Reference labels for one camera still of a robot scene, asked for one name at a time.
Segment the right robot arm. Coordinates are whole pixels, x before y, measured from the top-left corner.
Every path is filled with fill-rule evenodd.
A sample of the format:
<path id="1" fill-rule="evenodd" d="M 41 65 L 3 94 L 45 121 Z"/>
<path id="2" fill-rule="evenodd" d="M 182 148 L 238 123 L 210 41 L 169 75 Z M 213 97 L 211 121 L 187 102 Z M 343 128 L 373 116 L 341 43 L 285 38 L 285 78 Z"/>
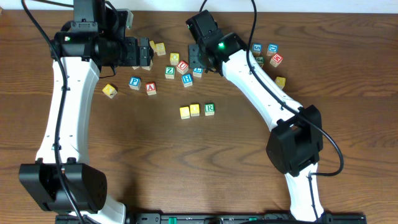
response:
<path id="1" fill-rule="evenodd" d="M 267 156 L 285 176 L 293 217 L 318 221 L 324 209 L 317 180 L 310 174 L 318 169 L 323 140 L 306 120 L 320 126 L 320 112 L 314 106 L 304 108 L 285 94 L 259 66 L 243 40 L 234 32 L 224 35 L 207 10 L 189 18 L 186 25 L 198 46 L 199 61 L 240 89 L 266 122 L 271 132 Z"/>

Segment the blue L block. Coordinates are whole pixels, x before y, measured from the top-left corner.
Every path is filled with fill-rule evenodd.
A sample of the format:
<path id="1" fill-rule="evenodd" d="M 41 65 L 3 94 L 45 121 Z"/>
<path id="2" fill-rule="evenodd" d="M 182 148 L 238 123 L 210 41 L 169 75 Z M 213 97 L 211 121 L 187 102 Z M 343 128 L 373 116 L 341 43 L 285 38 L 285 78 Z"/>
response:
<path id="1" fill-rule="evenodd" d="M 193 69 L 193 76 L 201 78 L 203 74 L 203 69 L 202 68 L 194 68 Z"/>

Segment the yellow C block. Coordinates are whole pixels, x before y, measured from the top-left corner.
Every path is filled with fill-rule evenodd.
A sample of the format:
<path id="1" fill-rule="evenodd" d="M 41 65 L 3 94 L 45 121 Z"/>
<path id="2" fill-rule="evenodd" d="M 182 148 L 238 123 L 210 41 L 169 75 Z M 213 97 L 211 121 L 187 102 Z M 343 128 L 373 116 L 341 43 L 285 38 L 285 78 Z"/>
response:
<path id="1" fill-rule="evenodd" d="M 184 106 L 180 108 L 180 117 L 181 119 L 188 119 L 190 118 L 190 107 Z"/>

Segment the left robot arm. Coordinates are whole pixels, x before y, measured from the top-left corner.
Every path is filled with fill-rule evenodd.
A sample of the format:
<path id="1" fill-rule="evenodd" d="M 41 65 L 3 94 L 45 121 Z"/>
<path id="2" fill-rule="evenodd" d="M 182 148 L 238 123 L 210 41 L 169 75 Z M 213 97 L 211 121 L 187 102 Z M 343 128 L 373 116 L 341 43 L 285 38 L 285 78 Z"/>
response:
<path id="1" fill-rule="evenodd" d="M 57 223 L 132 223 L 125 204 L 108 195 L 103 172 L 90 166 L 88 125 L 102 68 L 146 67 L 147 38 L 128 37 L 133 15 L 109 1 L 75 1 L 73 19 L 47 43 L 53 58 L 53 93 L 44 139 L 19 181 Z"/>

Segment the green R block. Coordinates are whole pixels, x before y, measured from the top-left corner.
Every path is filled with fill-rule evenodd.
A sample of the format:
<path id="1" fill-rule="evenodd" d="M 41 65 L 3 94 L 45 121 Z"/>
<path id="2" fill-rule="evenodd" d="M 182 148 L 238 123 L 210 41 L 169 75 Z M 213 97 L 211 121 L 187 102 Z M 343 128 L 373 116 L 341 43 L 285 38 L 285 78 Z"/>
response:
<path id="1" fill-rule="evenodd" d="M 214 103 L 206 103 L 205 104 L 205 115 L 212 116 L 215 114 L 215 104 Z"/>

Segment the yellow O block front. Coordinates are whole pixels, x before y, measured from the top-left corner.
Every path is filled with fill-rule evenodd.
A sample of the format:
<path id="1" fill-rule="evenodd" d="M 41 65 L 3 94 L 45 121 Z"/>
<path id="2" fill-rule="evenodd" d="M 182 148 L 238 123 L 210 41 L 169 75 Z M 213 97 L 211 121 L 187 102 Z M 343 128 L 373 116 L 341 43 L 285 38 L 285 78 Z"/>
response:
<path id="1" fill-rule="evenodd" d="M 199 104 L 191 104 L 190 105 L 190 116 L 199 116 L 200 115 L 200 105 Z"/>

